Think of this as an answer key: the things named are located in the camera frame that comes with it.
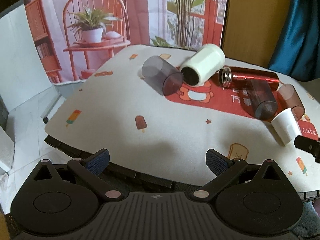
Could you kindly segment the small white paper cup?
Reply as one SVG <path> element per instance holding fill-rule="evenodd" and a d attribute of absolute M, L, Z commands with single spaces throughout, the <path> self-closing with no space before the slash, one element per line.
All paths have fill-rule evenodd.
<path fill-rule="evenodd" d="M 301 134 L 298 123 L 290 108 L 281 111 L 271 120 L 271 125 L 286 146 Z"/>

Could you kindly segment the reddish brown translucent cup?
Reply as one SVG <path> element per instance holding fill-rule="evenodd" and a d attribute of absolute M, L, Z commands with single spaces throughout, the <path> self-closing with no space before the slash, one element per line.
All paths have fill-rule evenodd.
<path fill-rule="evenodd" d="M 291 109 L 296 121 L 304 115 L 305 108 L 293 85 L 289 83 L 281 85 L 278 89 L 278 99 L 283 109 Z"/>

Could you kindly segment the dark purple translucent cup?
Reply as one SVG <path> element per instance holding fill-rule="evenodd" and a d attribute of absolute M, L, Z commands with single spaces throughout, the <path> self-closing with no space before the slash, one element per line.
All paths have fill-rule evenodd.
<path fill-rule="evenodd" d="M 267 81 L 251 79 L 247 81 L 246 91 L 255 118 L 268 120 L 274 117 L 278 104 Z"/>

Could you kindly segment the grey translucent plastic cup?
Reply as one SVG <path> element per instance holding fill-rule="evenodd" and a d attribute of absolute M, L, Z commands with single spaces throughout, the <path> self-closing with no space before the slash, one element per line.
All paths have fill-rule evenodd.
<path fill-rule="evenodd" d="M 148 58 L 142 66 L 144 81 L 162 96 L 175 94 L 183 84 L 183 74 L 160 56 Z"/>

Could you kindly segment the large white cylindrical cup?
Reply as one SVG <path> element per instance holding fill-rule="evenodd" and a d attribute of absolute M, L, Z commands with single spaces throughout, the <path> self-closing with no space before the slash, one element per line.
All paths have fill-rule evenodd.
<path fill-rule="evenodd" d="M 214 44 L 205 44 L 180 66 L 184 82 L 199 87 L 225 65 L 225 54 Z"/>

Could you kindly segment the printed living room backdrop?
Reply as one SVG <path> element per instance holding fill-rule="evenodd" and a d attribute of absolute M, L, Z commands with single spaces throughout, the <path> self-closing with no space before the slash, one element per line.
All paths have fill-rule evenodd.
<path fill-rule="evenodd" d="M 220 45 L 227 0 L 23 0 L 44 71 L 69 97 L 135 44 L 196 50 Z"/>

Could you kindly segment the white patterned table mat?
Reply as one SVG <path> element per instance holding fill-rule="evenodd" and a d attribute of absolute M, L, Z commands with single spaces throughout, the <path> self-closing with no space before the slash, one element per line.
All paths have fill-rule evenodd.
<path fill-rule="evenodd" d="M 141 77 L 151 56 L 178 67 L 191 55 L 144 45 L 122 49 L 61 105 L 46 133 L 88 153 L 106 148 L 114 164 L 176 182 L 213 179 L 205 162 L 212 148 L 252 164 L 274 159 L 296 191 L 319 189 L 319 164 L 292 143 L 284 145 L 269 122 L 254 118 L 245 92 L 210 80 L 185 97 L 162 96 Z"/>

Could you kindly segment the red metal thermos bottle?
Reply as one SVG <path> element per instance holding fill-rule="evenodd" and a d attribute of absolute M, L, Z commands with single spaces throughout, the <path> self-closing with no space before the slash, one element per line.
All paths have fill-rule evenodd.
<path fill-rule="evenodd" d="M 274 72 L 234 66 L 224 66 L 219 70 L 219 84 L 228 89 L 245 89 L 251 80 L 266 81 L 272 91 L 279 86 L 279 77 Z"/>

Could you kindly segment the teal blue curtain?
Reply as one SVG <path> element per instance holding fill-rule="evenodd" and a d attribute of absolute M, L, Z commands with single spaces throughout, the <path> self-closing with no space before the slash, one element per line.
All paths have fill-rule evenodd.
<path fill-rule="evenodd" d="M 319 78 L 319 0 L 291 0 L 268 68 L 298 81 Z"/>

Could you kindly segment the brown wooden board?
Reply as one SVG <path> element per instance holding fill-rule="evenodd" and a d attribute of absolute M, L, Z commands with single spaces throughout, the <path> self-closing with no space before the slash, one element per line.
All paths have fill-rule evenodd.
<path fill-rule="evenodd" d="M 228 58 L 268 67 L 290 0 L 227 0 L 222 49 Z"/>

